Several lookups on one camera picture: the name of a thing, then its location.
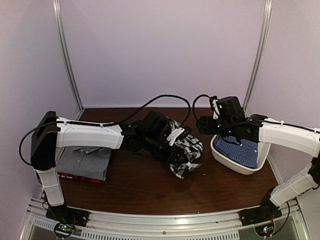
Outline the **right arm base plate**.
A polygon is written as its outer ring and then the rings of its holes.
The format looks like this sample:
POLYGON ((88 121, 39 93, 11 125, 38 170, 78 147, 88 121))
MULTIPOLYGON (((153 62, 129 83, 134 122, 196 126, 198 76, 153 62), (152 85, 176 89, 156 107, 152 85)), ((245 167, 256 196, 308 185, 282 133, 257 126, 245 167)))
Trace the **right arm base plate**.
POLYGON ((239 218, 242 226, 255 225, 268 222, 282 216, 279 207, 260 205, 254 208, 246 208, 239 211, 239 218))

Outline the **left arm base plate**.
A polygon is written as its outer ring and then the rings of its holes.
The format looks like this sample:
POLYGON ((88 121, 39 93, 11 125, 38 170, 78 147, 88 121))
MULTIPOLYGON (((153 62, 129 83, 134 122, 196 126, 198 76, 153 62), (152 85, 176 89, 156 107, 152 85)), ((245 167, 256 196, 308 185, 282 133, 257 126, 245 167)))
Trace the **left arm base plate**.
POLYGON ((89 214, 86 210, 60 205, 49 206, 45 216, 64 224, 86 227, 89 214))

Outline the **black white checked shirt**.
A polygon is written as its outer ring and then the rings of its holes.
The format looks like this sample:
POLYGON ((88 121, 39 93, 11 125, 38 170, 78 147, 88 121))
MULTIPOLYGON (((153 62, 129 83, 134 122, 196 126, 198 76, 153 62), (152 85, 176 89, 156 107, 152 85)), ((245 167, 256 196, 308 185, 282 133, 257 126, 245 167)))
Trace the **black white checked shirt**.
POLYGON ((177 139, 174 145, 170 146, 167 141, 168 135, 174 129, 185 126, 168 116, 164 119, 166 120, 164 130, 149 152, 156 160, 166 163, 171 172, 182 180, 200 167, 195 160, 202 156, 204 144, 190 133, 184 139, 177 139))

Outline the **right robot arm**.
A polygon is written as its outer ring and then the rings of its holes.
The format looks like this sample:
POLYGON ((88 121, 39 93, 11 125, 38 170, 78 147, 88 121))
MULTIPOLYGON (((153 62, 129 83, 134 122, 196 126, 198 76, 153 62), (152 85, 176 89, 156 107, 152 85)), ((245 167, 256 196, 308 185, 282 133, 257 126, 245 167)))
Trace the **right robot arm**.
POLYGON ((237 141, 273 144, 306 153, 312 157, 303 170, 271 189, 256 210, 259 220, 268 220, 287 201, 320 186, 320 130, 276 121, 265 115, 247 117, 236 96, 209 98, 212 115, 196 117, 200 134, 233 136, 237 141))

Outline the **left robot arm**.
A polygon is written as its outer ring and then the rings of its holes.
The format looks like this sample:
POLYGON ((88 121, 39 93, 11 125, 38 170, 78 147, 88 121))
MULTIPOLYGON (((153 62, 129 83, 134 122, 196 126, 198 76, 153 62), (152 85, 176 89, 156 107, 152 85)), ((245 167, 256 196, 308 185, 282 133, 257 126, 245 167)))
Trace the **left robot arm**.
POLYGON ((52 213, 61 222, 72 218, 56 170, 56 149, 65 147, 103 147, 112 150, 146 150, 168 164, 187 163, 184 149, 175 141, 184 132, 172 128, 169 118, 150 111, 133 123, 96 123, 57 117, 49 111, 31 137, 30 163, 39 175, 52 213))

